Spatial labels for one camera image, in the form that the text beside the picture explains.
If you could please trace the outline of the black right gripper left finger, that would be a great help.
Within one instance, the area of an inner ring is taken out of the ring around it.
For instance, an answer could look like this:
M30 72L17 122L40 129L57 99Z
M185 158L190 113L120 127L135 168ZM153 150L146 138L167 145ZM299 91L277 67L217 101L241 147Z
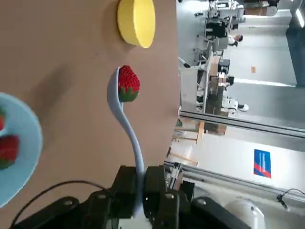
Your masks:
M99 190L80 202L75 197L63 197L18 222L19 216L35 200L29 201L14 218L16 229L117 229L120 219L133 215L139 192L136 169L121 166L110 188Z

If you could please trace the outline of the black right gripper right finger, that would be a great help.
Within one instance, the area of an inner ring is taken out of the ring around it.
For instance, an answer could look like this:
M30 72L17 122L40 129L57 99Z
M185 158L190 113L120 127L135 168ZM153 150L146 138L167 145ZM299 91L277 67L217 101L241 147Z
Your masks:
M209 197L188 201L186 195L168 189L163 166L148 167L143 185L145 216L153 229L249 229L224 207Z

